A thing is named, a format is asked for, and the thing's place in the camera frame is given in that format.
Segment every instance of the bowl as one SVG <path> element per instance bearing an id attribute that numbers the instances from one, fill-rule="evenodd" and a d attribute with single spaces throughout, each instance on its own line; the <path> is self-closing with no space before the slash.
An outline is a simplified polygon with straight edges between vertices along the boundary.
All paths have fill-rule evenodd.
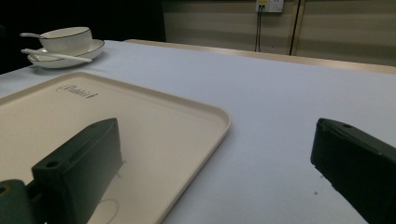
<path id="1" fill-rule="evenodd" d="M 42 34 L 38 38 L 47 52 L 66 55 L 86 53 L 92 44 L 92 33 L 88 27 L 70 27 Z"/>

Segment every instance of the beige tray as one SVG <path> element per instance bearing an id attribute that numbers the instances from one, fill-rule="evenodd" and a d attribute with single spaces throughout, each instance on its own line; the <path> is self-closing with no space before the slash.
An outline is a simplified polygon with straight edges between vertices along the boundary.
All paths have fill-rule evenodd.
<path id="1" fill-rule="evenodd" d="M 114 223 L 159 223 L 230 128 L 223 110 L 166 93 L 73 73 L 0 99 L 0 180 L 31 167 L 98 120 L 117 118 L 126 163 L 104 199 Z M 107 223 L 112 201 L 90 223 Z"/>

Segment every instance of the table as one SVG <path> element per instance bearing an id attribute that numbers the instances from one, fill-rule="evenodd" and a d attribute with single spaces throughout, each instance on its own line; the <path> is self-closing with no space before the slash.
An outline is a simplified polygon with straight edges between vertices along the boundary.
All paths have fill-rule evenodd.
<path id="1" fill-rule="evenodd" d="M 0 76 L 0 97 L 83 71 L 228 111 L 229 134 L 163 223 L 365 223 L 309 158 L 319 118 L 396 146 L 394 68 L 158 45 L 106 41 L 89 64 L 25 67 Z"/>

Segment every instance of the saucer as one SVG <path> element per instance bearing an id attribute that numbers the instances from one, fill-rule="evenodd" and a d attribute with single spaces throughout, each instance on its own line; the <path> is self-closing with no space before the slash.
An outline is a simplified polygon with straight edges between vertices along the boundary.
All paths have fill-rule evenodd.
<path id="1" fill-rule="evenodd" d="M 99 56 L 99 54 L 102 53 L 104 45 L 105 45 L 105 41 L 94 39 L 92 41 L 92 44 L 91 44 L 90 48 L 88 49 L 88 51 L 86 53 L 77 55 L 77 57 L 86 58 L 86 59 L 94 59 L 97 56 Z M 84 63 L 84 62 L 79 62 L 79 61 L 75 61 L 75 60 L 57 59 L 57 58 L 41 56 L 41 55 L 32 56 L 31 54 L 29 54 L 27 56 L 27 59 L 31 63 L 33 63 L 37 66 L 40 66 L 40 67 L 45 67 L 45 68 L 66 68 L 66 67 L 76 66 L 76 65 Z"/>

